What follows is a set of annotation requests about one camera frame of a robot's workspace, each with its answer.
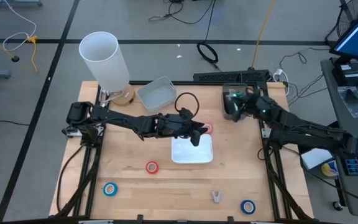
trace floor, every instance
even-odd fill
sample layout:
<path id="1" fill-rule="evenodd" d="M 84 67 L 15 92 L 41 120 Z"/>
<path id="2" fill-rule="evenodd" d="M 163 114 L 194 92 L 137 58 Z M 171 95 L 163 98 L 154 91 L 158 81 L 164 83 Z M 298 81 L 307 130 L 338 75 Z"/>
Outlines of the floor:
<path id="1" fill-rule="evenodd" d="M 250 66 L 255 40 L 269 3 L 269 0 L 216 1 L 208 39 L 221 40 L 213 47 L 219 54 L 218 65 L 222 71 L 246 70 Z M 196 40 L 205 37 L 209 16 L 195 25 L 173 19 L 149 22 L 149 17 L 166 13 L 168 4 L 162 1 L 48 0 L 43 4 L 42 7 L 15 7 L 19 14 L 37 24 L 36 35 L 41 41 L 37 45 L 35 63 L 39 72 L 31 70 L 32 44 L 24 44 L 14 51 L 29 69 L 12 63 L 0 50 L 0 68 L 9 69 L 12 74 L 10 79 L 0 79 L 0 119 L 36 123 L 4 221 L 48 215 L 66 144 L 60 130 L 66 126 L 68 107 L 76 101 L 81 82 L 94 80 L 78 53 L 79 40 L 86 34 L 103 30 L 121 41 L 131 80 L 153 80 L 161 76 L 192 80 L 194 73 L 214 71 L 196 49 Z M 209 1 L 186 0 L 184 5 L 177 16 L 195 21 Z M 259 48 L 254 67 L 274 72 L 284 55 L 308 47 L 327 49 L 321 41 L 335 23 L 338 6 L 339 1 L 334 0 L 277 1 L 262 37 L 266 41 Z M 65 34 L 63 30 L 71 10 L 75 14 Z M 30 32 L 31 24 L 7 8 L 0 9 L 0 42 L 25 30 Z M 59 41 L 62 35 L 67 38 L 65 43 Z M 328 51 L 305 50 L 303 53 L 307 64 L 301 63 L 297 56 L 283 61 L 290 82 L 298 87 L 319 76 L 320 61 L 332 56 Z M 309 91 L 324 87 L 325 81 L 321 79 Z M 288 99 L 293 96 L 291 89 Z M 321 124 L 335 120 L 326 90 L 298 100 L 290 109 L 303 119 Z M 27 131 L 26 126 L 0 123 L 0 203 Z M 337 200 L 335 189 L 308 174 L 306 180 L 316 218 L 326 222 L 358 223 L 358 217 L 352 216 L 346 208 L 342 212 L 333 210 L 331 202 Z"/>

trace tape roll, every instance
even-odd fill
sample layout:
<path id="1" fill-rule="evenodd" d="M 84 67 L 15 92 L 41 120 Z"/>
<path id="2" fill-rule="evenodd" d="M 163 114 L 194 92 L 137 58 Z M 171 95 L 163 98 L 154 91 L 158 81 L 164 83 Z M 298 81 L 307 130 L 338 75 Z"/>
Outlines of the tape roll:
<path id="1" fill-rule="evenodd" d="M 146 171 L 149 174 L 156 174 L 158 172 L 158 164 L 154 161 L 150 161 L 146 164 Z"/>
<path id="2" fill-rule="evenodd" d="M 107 191 L 107 189 L 108 189 L 110 186 L 112 187 L 112 192 L 111 192 L 111 193 L 109 193 L 109 192 Z M 115 183 L 113 183 L 113 182 L 107 183 L 107 184 L 103 187 L 103 193 L 105 194 L 105 196 L 108 196 L 108 197 L 112 197 L 112 196 L 116 195 L 116 194 L 117 194 L 117 191 L 118 191 L 118 186 L 117 186 L 117 184 L 115 184 Z"/>
<path id="3" fill-rule="evenodd" d="M 251 210 L 247 210 L 246 205 L 250 205 Z M 243 200 L 241 202 L 241 211 L 244 212 L 245 214 L 252 215 L 252 214 L 254 214 L 255 210 L 256 210 L 256 207 L 255 207 L 255 203 L 253 201 L 251 201 L 251 200 Z"/>
<path id="4" fill-rule="evenodd" d="M 211 134 L 211 133 L 212 133 L 212 130 L 214 129 L 214 128 L 212 127 L 212 124 L 209 124 L 209 123 L 205 123 L 203 127 L 204 127 L 204 128 L 208 128 L 208 131 L 206 131 L 205 134 Z"/>

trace white tray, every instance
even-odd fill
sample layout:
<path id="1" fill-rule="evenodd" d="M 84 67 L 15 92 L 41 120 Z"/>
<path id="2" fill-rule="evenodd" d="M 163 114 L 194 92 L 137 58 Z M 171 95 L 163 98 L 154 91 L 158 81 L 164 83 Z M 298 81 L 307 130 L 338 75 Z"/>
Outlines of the white tray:
<path id="1" fill-rule="evenodd" d="M 190 138 L 172 138 L 172 161 L 178 164 L 205 164 L 213 160 L 212 138 L 209 134 L 200 137 L 200 143 L 194 147 Z"/>

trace small metal clip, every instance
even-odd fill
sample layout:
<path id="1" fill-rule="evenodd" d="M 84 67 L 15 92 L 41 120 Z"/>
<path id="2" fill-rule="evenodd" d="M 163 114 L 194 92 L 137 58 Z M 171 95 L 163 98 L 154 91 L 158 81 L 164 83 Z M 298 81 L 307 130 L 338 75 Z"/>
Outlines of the small metal clip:
<path id="1" fill-rule="evenodd" d="M 211 194 L 212 198 L 214 198 L 215 203 L 219 203 L 221 201 L 222 192 L 220 190 L 213 190 Z"/>

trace wooden table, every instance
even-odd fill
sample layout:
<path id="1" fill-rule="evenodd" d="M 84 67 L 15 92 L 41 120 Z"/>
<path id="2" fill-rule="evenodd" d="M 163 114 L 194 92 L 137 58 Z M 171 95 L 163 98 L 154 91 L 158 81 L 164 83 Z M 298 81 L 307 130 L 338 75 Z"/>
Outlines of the wooden table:
<path id="1" fill-rule="evenodd" d="M 214 126 L 213 154 L 209 164 L 184 165 L 171 160 L 171 140 L 146 139 L 142 142 L 130 129 L 108 124 L 94 192 L 92 219 L 135 220 L 143 214 L 145 220 L 227 220 L 273 221 L 267 171 L 264 161 L 257 158 L 262 141 L 257 120 L 246 118 L 234 123 L 223 119 L 221 86 L 176 86 L 178 95 L 185 91 L 194 93 L 200 101 L 200 111 L 195 121 Z M 78 101 L 94 102 L 97 82 L 83 82 Z M 268 84 L 269 96 L 288 108 L 281 83 Z M 184 95 L 178 107 L 195 111 L 196 103 Z M 140 99 L 129 106 L 111 104 L 110 110 L 132 116 L 148 114 Z M 176 113 L 173 105 L 161 113 Z M 69 139 L 62 165 L 78 149 L 80 138 Z M 297 150 L 294 145 L 288 147 Z M 72 196 L 78 186 L 84 151 L 68 165 L 62 179 L 61 206 Z M 305 177 L 296 154 L 281 150 L 287 189 L 309 215 L 313 216 Z M 156 161 L 160 170 L 155 175 L 145 171 L 148 161 Z M 119 190 L 115 197 L 103 194 L 107 182 L 114 182 Z M 211 191 L 221 190 L 220 203 L 214 203 Z M 80 214 L 84 213 L 88 191 L 83 194 Z M 250 199 L 255 202 L 253 215 L 245 215 L 240 203 Z M 278 194 L 281 217 L 284 217 L 281 195 Z M 55 214 L 56 193 L 50 214 Z"/>

